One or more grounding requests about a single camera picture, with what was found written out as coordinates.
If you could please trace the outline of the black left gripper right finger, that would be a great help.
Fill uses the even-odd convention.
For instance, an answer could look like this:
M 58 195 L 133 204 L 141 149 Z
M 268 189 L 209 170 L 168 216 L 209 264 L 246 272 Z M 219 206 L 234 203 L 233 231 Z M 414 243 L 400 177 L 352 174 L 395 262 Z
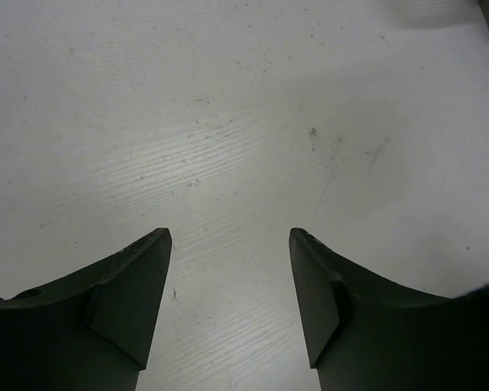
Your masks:
M 289 253 L 310 366 L 323 390 L 489 390 L 489 285 L 405 287 L 302 228 Z

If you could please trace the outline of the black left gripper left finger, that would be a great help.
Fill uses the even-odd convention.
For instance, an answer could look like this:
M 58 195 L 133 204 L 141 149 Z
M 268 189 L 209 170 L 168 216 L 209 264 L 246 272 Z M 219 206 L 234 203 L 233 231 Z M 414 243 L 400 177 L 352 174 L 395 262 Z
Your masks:
M 158 228 L 60 279 L 0 298 L 0 390 L 133 390 L 170 264 Z

